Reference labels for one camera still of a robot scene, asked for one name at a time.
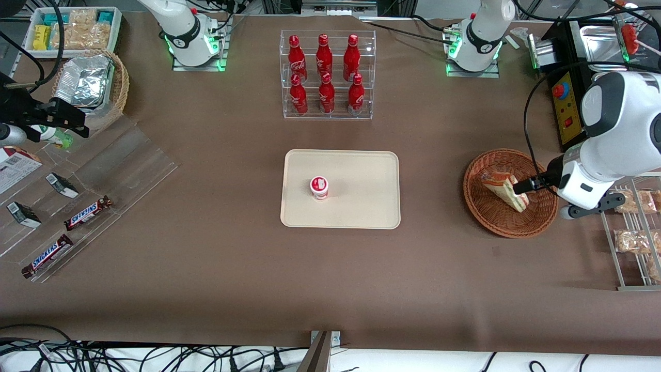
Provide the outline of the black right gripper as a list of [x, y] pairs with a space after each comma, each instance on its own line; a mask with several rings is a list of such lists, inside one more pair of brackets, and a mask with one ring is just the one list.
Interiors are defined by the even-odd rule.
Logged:
[[56, 129], [56, 138], [68, 140], [73, 134], [90, 137], [85, 113], [73, 104], [62, 98], [38, 103], [26, 89], [9, 89], [8, 83], [14, 80], [1, 73], [1, 141], [40, 141], [40, 130], [33, 129], [39, 120]]

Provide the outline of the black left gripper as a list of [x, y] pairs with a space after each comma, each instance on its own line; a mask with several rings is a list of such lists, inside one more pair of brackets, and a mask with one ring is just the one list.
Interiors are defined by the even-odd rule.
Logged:
[[514, 185], [515, 193], [522, 195], [530, 192], [538, 192], [543, 189], [548, 189], [549, 191], [563, 189], [569, 179], [569, 176], [564, 176], [563, 168], [564, 155], [555, 157], [547, 165], [547, 177], [544, 174], [540, 174], [539, 176], [533, 176], [519, 181]]

